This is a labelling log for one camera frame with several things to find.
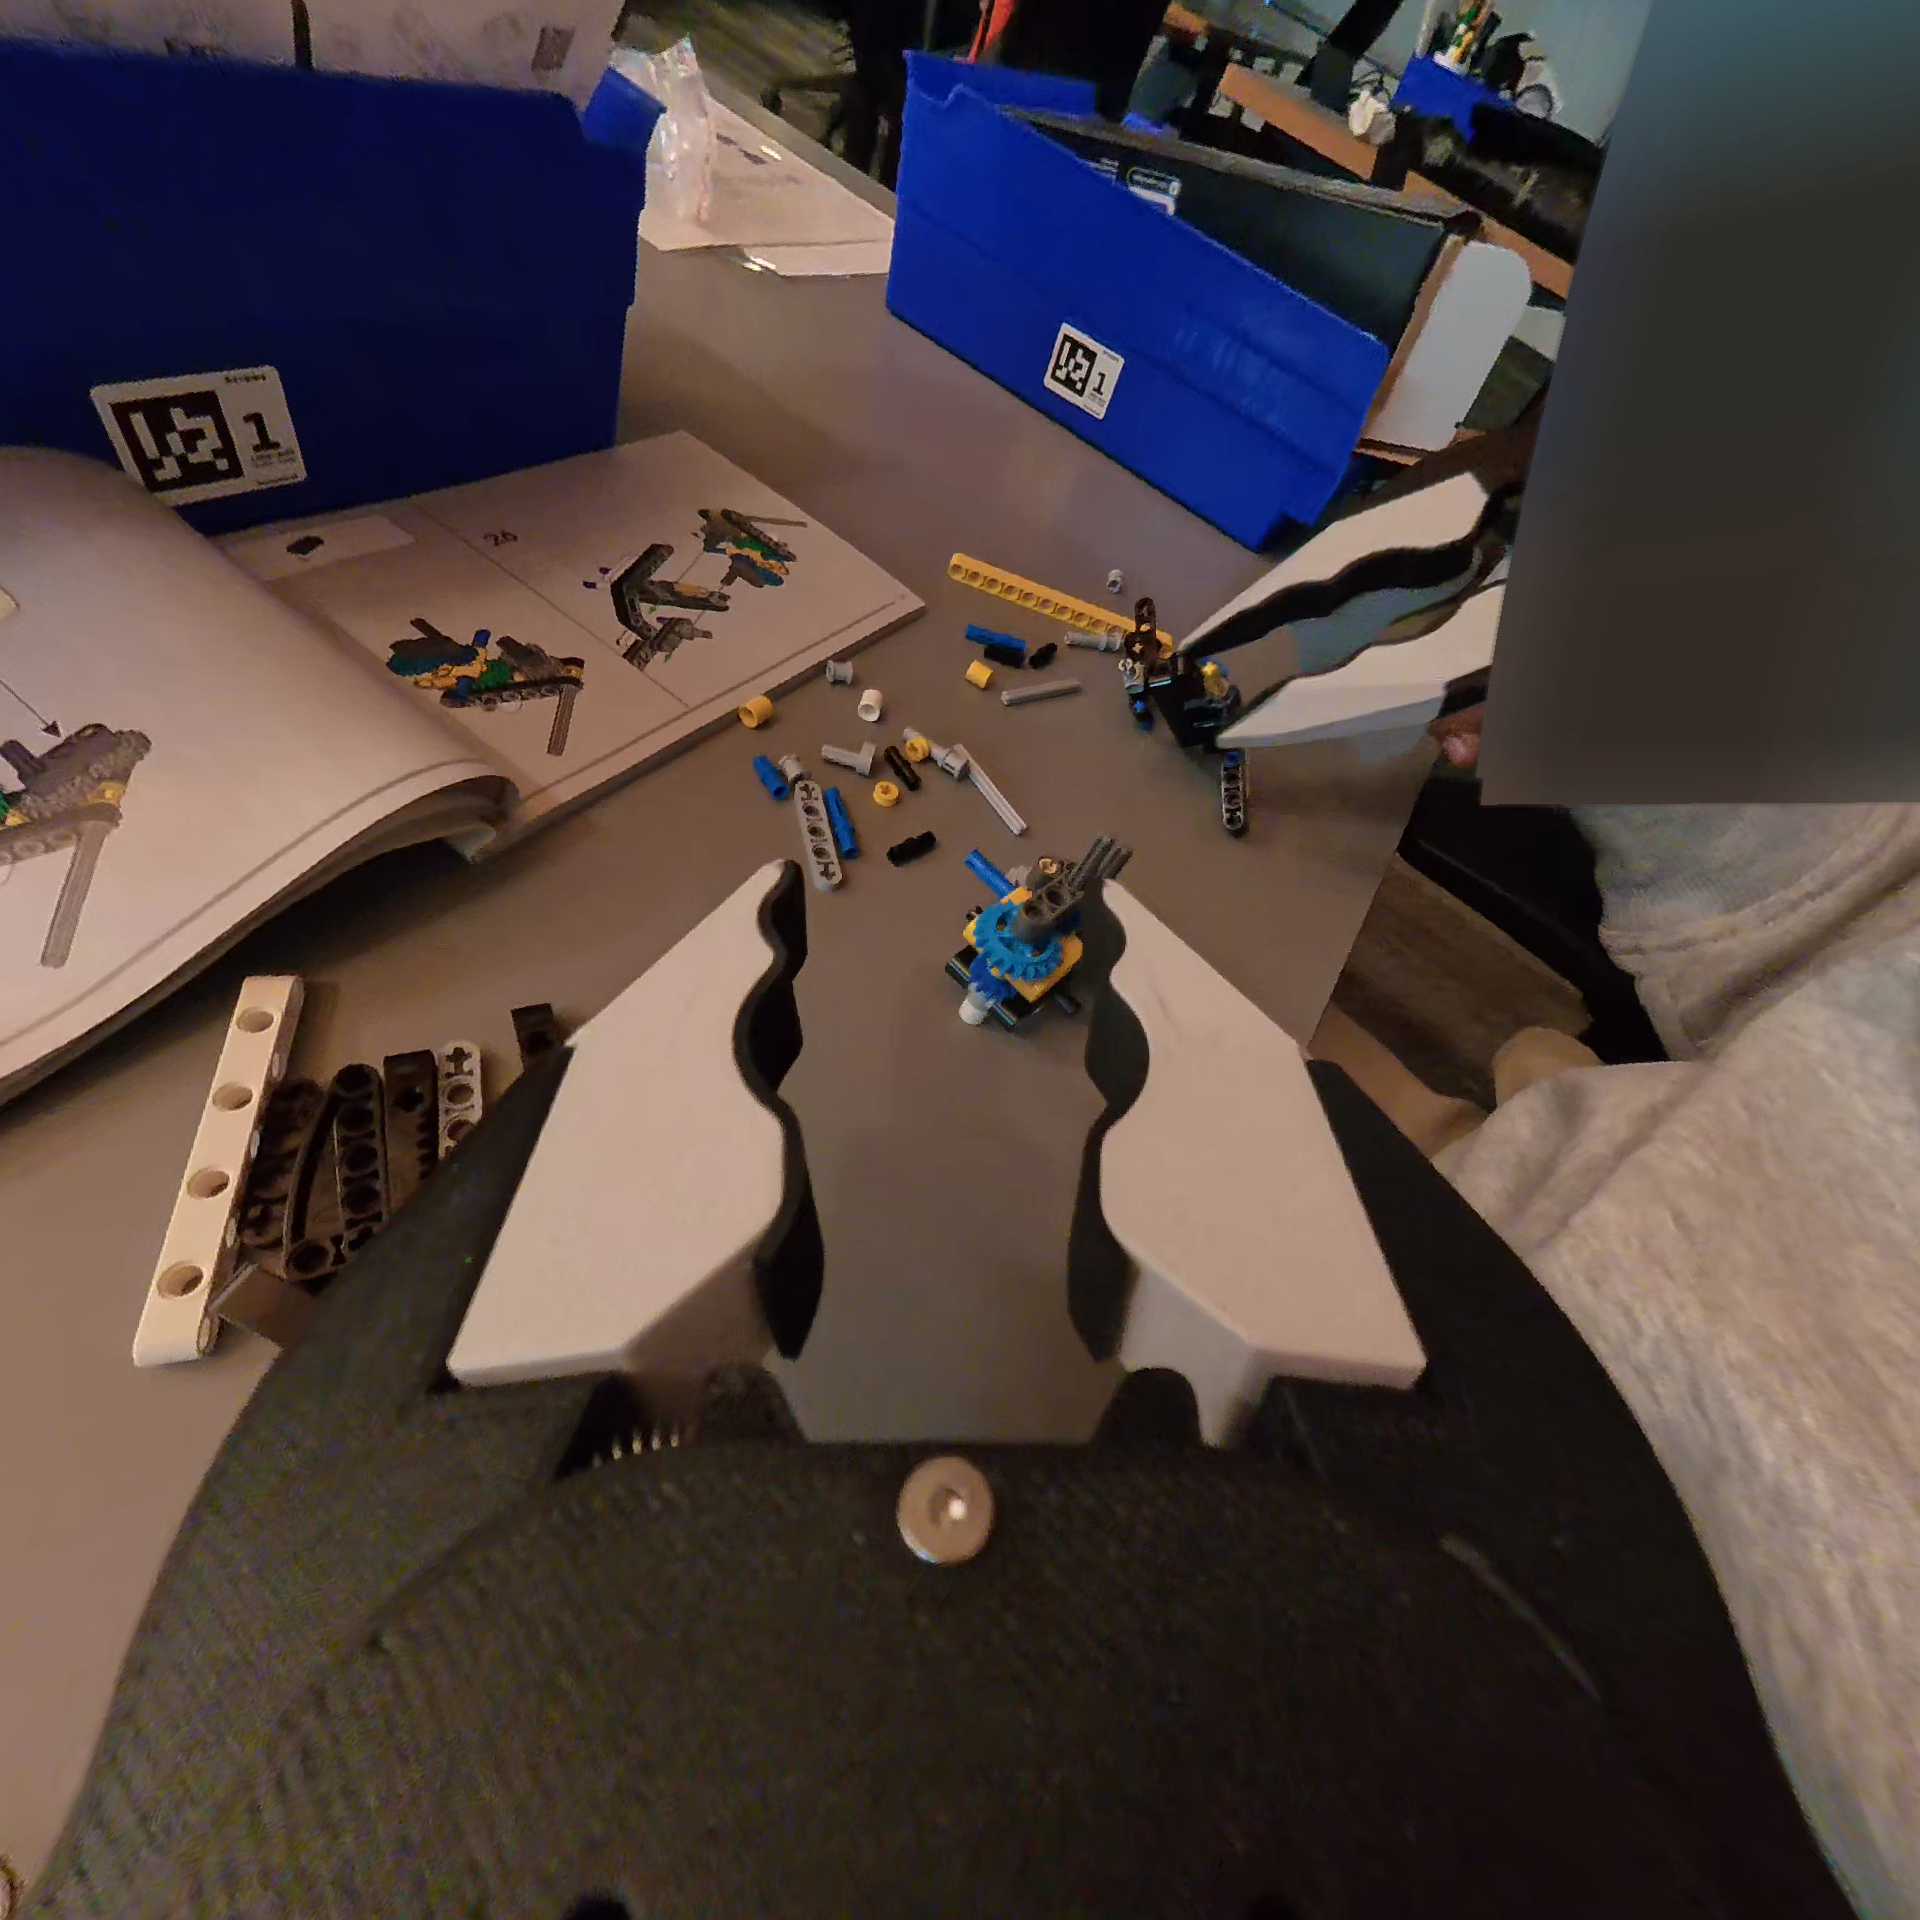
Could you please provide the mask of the person in grey sweatshirt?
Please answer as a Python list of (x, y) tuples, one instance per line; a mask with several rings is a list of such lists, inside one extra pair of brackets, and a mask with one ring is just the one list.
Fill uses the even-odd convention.
[(1915, 913), (1697, 1062), (1559, 1071), (1440, 1156), (1712, 1559), (1862, 1914), (1918, 1911)]

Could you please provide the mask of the blue gear lego assembly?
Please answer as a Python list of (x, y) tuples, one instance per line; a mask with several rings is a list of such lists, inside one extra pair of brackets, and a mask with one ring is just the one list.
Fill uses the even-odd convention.
[(962, 1023), (1016, 1032), (1047, 1007), (1077, 1017), (1085, 1005), (1077, 974), (1087, 957), (1082, 925), (1089, 901), (1131, 857), (1134, 847), (1101, 833), (1072, 863), (1045, 857), (1017, 879), (970, 849), (965, 863), (989, 901), (973, 911), (962, 944), (946, 961), (962, 991)]

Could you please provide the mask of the clear plastic bag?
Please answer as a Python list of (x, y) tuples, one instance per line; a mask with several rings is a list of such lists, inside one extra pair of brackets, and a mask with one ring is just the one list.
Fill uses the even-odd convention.
[(686, 33), (647, 56), (646, 92), (662, 108), (647, 150), (646, 206), (662, 221), (704, 225), (718, 134), (693, 36)]

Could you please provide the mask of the long yellow lego beam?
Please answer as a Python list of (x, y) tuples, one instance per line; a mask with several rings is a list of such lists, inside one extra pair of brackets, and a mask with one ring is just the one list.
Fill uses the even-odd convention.
[(953, 553), (946, 573), (962, 586), (1058, 624), (1065, 629), (1065, 641), (1074, 648), (1117, 656), (1144, 645), (1150, 660), (1174, 658), (1178, 652), (1178, 641), (1160, 624), (1160, 606), (1150, 597), (1139, 598), (1134, 612), (1126, 615), (1106, 602), (1045, 586), (970, 553)]

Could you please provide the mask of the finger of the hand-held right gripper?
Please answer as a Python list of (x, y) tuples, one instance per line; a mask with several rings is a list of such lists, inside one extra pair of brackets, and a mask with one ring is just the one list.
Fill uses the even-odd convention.
[(1518, 474), (1474, 470), (1377, 498), (1313, 534), (1176, 647), (1223, 658), (1285, 638), (1296, 665), (1344, 665), (1438, 629), (1498, 581), (1521, 518)]
[(1506, 583), (1493, 583), (1418, 638), (1377, 640), (1328, 672), (1293, 679), (1226, 726), (1216, 742), (1248, 751), (1424, 732), (1455, 682), (1491, 669), (1504, 591)]

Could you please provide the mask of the blue plastic bin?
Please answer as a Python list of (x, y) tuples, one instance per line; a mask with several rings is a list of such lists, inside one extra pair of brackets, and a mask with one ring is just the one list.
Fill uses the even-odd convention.
[(1023, 118), (1096, 102), (1087, 80), (912, 52), (887, 305), (1269, 546), (1344, 488), (1387, 348)]
[(5, 449), (237, 533), (610, 447), (659, 113), (8, 38)]

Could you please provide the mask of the background wooden desk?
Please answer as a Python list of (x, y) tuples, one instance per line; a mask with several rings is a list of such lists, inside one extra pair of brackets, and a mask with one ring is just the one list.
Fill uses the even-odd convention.
[(1197, 95), (1186, 134), (1215, 132), (1215, 104), (1234, 108), (1246, 130), (1288, 142), (1288, 167), (1330, 170), (1370, 184), (1414, 184), (1443, 196), (1474, 199), (1491, 184), (1525, 177), (1515, 146), (1528, 120), (1485, 92), (1473, 76), (1440, 81), (1427, 73), (1427, 31), (1414, 40), (1403, 69), (1392, 78), (1384, 117), (1357, 132), (1354, 87), (1381, 36), (1403, 10), (1402, 1), (1346, 4), (1328, 36), (1320, 38), (1296, 76), (1281, 73), (1285, 49), (1264, 38), (1232, 31), (1197, 4), (1168, 4), (1168, 49), (1193, 56)]

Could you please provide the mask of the lego instruction booklet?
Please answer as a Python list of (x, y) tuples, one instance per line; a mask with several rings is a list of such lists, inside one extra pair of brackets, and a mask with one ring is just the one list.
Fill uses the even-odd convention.
[(385, 852), (486, 857), (925, 601), (686, 432), (249, 534), (2, 466), (2, 1093)]

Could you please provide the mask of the white cardboard box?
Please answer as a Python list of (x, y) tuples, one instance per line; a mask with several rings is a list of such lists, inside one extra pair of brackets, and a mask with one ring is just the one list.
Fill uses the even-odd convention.
[(622, 1), (306, 1), (319, 71), (552, 92), (584, 108)]

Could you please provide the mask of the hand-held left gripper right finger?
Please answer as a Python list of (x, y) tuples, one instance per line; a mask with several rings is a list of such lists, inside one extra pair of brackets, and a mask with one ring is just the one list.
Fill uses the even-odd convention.
[(1411, 1389), (1427, 1368), (1307, 1056), (1106, 879), (1067, 1300), (1089, 1353), (1178, 1376), (1234, 1444), (1277, 1381)]

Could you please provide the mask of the pile of dark lego beams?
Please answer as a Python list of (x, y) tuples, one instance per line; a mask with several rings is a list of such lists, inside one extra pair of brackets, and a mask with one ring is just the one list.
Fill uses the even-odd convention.
[(469, 1039), (287, 1078), (263, 1113), (239, 1200), (218, 1321), (278, 1345), (446, 1162), (501, 1088)]

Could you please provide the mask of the person's right forearm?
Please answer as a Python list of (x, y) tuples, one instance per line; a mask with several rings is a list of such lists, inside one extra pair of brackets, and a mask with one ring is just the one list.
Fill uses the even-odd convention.
[(1918, 804), (1591, 804), (1600, 942), (1664, 1054), (1702, 1060), (1771, 1004), (1915, 959)]

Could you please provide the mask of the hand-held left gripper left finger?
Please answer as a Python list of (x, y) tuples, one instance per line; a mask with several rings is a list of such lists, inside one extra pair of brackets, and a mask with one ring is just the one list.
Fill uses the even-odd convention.
[(466, 1388), (624, 1376), (659, 1407), (802, 1354), (825, 1236), (784, 1078), (808, 882), (774, 858), (566, 1048), (449, 1351)]

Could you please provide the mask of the black lego assembly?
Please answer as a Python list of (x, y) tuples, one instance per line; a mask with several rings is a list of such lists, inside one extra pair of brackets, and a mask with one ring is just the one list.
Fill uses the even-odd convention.
[(1216, 751), (1221, 733), (1242, 711), (1242, 690), (1215, 660), (1182, 654), (1161, 632), (1150, 597), (1137, 598), (1137, 624), (1119, 654), (1120, 682), (1141, 728), (1163, 722), (1190, 751)]

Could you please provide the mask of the long white lego beam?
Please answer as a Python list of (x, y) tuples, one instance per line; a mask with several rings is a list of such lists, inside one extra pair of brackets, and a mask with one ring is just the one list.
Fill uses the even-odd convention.
[(233, 1276), (263, 1113), (287, 1071), (302, 1005), (299, 976), (243, 982), (138, 1317), (136, 1368), (202, 1359), (218, 1337), (215, 1302)]

